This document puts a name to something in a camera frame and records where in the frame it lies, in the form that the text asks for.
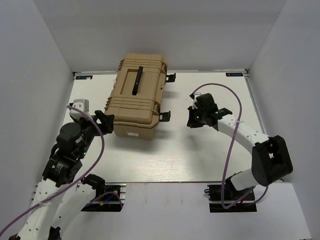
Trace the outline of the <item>tan plastic toolbox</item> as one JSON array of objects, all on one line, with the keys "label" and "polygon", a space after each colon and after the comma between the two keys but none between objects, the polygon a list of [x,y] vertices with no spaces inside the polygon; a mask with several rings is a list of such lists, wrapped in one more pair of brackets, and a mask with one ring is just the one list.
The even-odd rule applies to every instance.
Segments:
[{"label": "tan plastic toolbox", "polygon": [[161,54],[128,53],[118,65],[113,89],[105,104],[106,115],[114,115],[118,137],[152,140],[160,122],[171,113],[161,112],[166,83],[176,74],[167,74],[168,61]]}]

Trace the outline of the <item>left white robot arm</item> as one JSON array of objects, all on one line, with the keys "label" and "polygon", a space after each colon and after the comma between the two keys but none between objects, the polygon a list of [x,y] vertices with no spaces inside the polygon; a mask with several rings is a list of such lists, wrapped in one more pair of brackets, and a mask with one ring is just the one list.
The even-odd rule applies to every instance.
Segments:
[{"label": "left white robot arm", "polygon": [[106,115],[96,110],[94,115],[87,115],[74,107],[69,108],[80,114],[72,117],[72,122],[64,124],[52,147],[49,160],[38,184],[36,196],[31,208],[22,213],[29,215],[19,233],[10,237],[12,240],[57,240],[60,227],[53,227],[52,222],[64,193],[78,181],[76,174],[83,166],[85,157],[93,139],[111,134],[114,130],[113,114]]}]

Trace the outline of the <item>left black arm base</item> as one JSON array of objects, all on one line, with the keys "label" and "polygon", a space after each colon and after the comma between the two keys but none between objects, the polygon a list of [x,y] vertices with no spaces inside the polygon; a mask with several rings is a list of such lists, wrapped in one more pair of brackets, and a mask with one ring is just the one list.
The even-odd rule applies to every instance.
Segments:
[{"label": "left black arm base", "polygon": [[94,201],[90,201],[82,212],[119,213],[125,204],[126,183],[106,183],[96,191]]}]

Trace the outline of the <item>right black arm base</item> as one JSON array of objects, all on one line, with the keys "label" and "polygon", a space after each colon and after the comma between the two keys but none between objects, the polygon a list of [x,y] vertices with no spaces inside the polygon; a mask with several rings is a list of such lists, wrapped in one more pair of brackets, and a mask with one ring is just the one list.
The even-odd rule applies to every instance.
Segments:
[{"label": "right black arm base", "polygon": [[[224,204],[230,205],[235,200],[239,199],[248,190],[232,192],[230,189],[224,190]],[[224,209],[221,202],[221,185],[208,184],[204,190],[204,195],[208,197],[209,211],[210,213],[255,213],[257,212],[256,204],[253,202],[256,200],[254,191],[250,193],[241,201],[238,201],[234,206],[229,209]]]}]

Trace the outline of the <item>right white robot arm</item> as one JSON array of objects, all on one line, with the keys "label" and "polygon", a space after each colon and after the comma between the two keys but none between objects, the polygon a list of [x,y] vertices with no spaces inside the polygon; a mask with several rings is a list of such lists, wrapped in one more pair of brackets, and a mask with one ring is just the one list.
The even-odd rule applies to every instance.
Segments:
[{"label": "right white robot arm", "polygon": [[251,167],[225,179],[223,192],[236,200],[257,185],[267,187],[293,172],[291,157],[283,137],[258,132],[237,120],[227,108],[218,108],[211,94],[192,96],[187,126],[208,126],[221,132],[251,154]]}]

